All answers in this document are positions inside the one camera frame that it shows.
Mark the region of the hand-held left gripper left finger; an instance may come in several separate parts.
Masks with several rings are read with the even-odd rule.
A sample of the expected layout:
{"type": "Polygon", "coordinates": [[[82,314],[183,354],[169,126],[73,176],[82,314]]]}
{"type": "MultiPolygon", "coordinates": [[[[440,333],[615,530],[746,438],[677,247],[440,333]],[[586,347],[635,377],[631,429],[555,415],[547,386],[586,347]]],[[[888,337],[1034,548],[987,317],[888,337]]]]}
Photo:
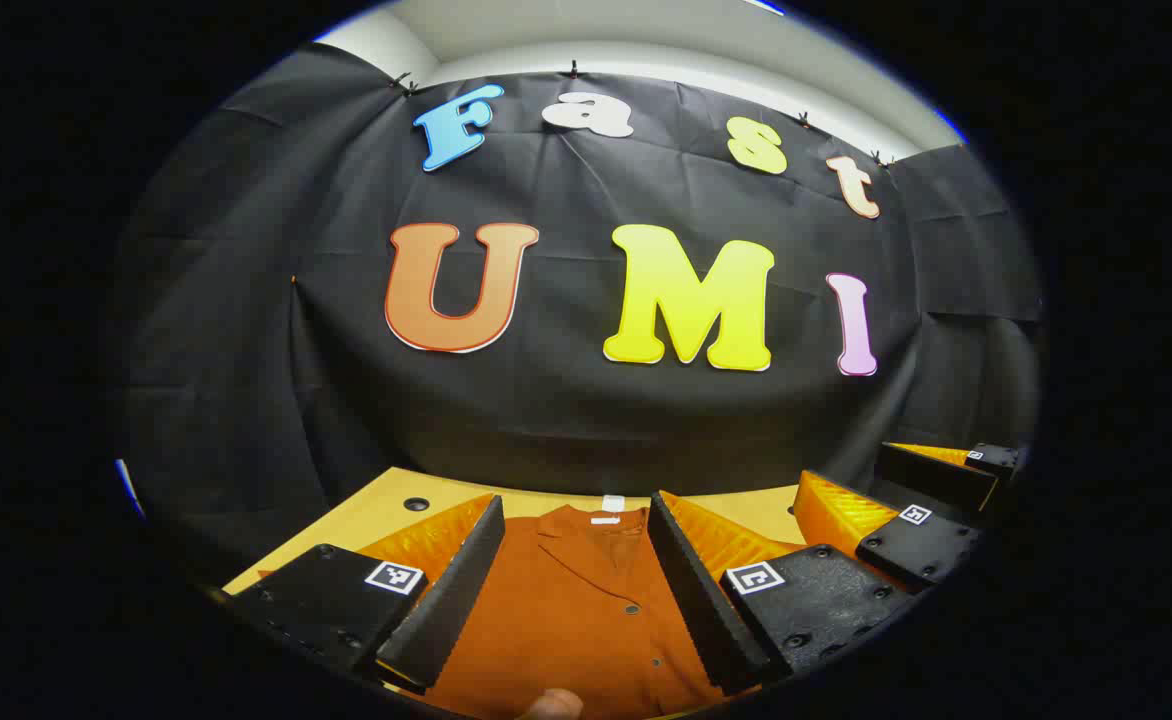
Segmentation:
{"type": "Polygon", "coordinates": [[[414,693],[438,682],[505,532],[502,497],[414,523],[353,498],[226,585],[234,618],[327,670],[414,693]]]}

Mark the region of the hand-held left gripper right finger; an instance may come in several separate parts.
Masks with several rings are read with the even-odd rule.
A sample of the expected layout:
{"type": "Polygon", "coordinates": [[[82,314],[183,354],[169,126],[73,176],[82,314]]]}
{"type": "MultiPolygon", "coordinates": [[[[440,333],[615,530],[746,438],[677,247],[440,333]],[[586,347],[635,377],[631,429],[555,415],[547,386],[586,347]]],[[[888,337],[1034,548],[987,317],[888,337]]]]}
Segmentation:
{"type": "Polygon", "coordinates": [[[690,503],[654,493],[647,536],[702,666],[724,694],[813,674],[914,605],[909,592],[830,544],[732,559],[713,573],[696,530],[738,552],[745,538],[713,512],[700,523],[694,516],[690,503]]]}

